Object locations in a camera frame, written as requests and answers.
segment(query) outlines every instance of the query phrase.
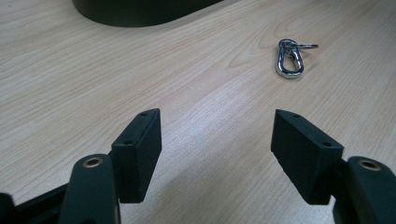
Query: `black plastic part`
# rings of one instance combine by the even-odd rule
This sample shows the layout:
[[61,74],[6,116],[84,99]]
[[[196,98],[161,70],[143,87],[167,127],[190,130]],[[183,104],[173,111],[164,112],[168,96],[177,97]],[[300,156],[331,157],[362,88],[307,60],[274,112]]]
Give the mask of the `black plastic part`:
[[11,195],[0,193],[0,223],[9,223],[16,213]]
[[61,212],[61,205],[64,201],[66,188],[67,185],[60,186],[59,188],[44,193],[30,201],[21,203],[14,208],[10,207],[11,204],[9,201],[0,202],[2,206],[5,206],[4,203],[7,203],[7,218],[3,219],[1,216],[0,223],[56,223]]
[[58,223],[120,223],[113,165],[109,156],[95,154],[76,162]]
[[302,116],[277,110],[271,150],[307,203],[329,203],[327,175],[341,160],[343,146]]
[[396,177],[384,164],[351,157],[346,183],[360,224],[396,223]]
[[160,109],[137,115],[111,147],[120,202],[143,202],[162,150]]
[[73,0],[85,17],[107,25],[151,26],[173,21],[221,0]]

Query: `light wood surface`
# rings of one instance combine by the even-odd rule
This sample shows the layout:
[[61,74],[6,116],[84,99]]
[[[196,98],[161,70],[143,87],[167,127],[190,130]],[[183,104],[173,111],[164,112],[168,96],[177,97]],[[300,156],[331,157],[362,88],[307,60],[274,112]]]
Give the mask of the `light wood surface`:
[[[275,70],[282,38],[319,44]],[[270,150],[275,110],[298,113],[396,171],[396,1],[233,0],[146,28],[82,17],[71,0],[0,3],[0,191],[17,204],[108,153],[162,111],[163,152],[123,223],[333,223]]]

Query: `key ring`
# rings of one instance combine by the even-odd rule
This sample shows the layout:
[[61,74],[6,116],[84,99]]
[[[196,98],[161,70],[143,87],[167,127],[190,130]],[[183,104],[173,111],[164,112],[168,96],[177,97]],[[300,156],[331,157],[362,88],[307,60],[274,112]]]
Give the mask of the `key ring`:
[[[316,49],[318,45],[313,44],[297,44],[291,39],[282,39],[279,41],[279,54],[277,57],[276,71],[282,77],[287,79],[295,79],[300,76],[304,71],[303,59],[300,56],[299,49]],[[296,70],[290,71],[285,68],[283,62],[285,61],[285,55],[288,54],[294,62]]]

